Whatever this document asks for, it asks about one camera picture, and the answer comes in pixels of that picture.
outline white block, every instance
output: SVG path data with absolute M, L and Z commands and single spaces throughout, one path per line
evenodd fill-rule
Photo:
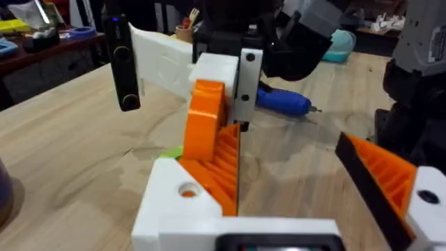
M 231 105 L 235 91 L 237 67 L 238 57 L 236 56 L 203 53 L 190 73 L 190 85 L 194 86 L 197 79 L 224 82 L 226 101 L 229 101 Z
M 193 67 L 192 45 L 129 25 L 140 89 L 144 90 L 143 82 L 148 81 L 190 99 L 193 85 L 188 78 Z

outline hole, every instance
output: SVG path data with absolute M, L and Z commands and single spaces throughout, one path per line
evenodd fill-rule
M 256 59 L 256 56 L 252 53 L 249 53 L 248 55 L 246 55 L 246 60 L 248 60 L 249 62 L 253 62 L 253 60 Z
M 440 199 L 438 198 L 438 196 L 429 190 L 418 190 L 417 194 L 422 200 L 429 204 L 436 205 L 440 203 Z
M 193 198 L 200 193 L 200 187 L 195 183 L 184 183 L 178 189 L 178 193 L 184 198 Z

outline white mounting plate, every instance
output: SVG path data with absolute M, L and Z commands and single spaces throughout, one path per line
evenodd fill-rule
M 424 201 L 419 191 L 434 193 L 438 204 Z M 417 235 L 417 239 L 434 244 L 446 245 L 446 177 L 434 167 L 418 167 L 406 221 Z
M 184 184 L 196 196 L 182 197 Z M 221 206 L 174 159 L 155 161 L 132 232 L 134 251 L 209 251 L 222 234 L 332 234 L 334 220 L 222 217 Z

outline wooden table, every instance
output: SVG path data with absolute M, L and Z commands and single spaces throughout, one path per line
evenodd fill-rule
M 322 113 L 292 119 L 258 109 L 242 135 L 241 215 L 334 218 L 348 250 L 387 250 L 335 155 L 341 130 L 373 135 L 388 58 L 353 53 L 300 82 L 267 83 L 310 97 Z M 151 165 L 182 144 L 185 101 L 149 85 L 120 112 L 110 66 L 0 112 L 0 157 L 13 177 L 13 219 L 0 250 L 131 250 Z

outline blue tape roll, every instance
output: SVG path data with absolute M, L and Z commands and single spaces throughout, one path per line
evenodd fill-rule
M 70 30 L 70 38 L 91 38 L 96 36 L 96 30 L 93 27 L 79 27 Z

